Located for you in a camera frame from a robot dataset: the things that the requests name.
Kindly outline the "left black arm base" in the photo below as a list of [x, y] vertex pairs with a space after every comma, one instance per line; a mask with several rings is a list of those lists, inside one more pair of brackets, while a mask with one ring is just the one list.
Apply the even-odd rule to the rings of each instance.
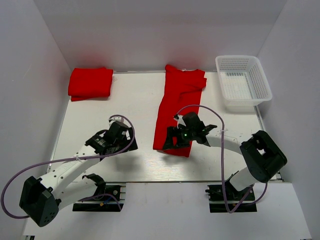
[[73, 212], [118, 213], [126, 198], [125, 183], [107, 183], [98, 197], [73, 204]]

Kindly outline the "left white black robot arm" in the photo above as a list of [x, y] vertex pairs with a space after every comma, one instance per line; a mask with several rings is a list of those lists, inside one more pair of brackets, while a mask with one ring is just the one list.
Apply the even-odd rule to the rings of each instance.
[[48, 225], [63, 208], [78, 201], [118, 199], [106, 189], [106, 181], [86, 170], [109, 156], [137, 150], [135, 129], [115, 120], [109, 129], [98, 131], [75, 153], [75, 160], [64, 161], [39, 178], [23, 184], [19, 206], [39, 226]]

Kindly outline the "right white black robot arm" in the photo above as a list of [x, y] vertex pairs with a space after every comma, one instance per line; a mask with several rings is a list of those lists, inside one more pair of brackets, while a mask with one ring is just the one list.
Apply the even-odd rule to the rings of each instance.
[[242, 155], [245, 168], [232, 174], [221, 189], [228, 200], [239, 200], [251, 185], [268, 183], [288, 160], [269, 134], [259, 130], [247, 141], [239, 143], [235, 137], [214, 132], [216, 125], [205, 125], [195, 112], [175, 115], [176, 126], [167, 127], [163, 150], [190, 147], [192, 142], [213, 148], [221, 148]]

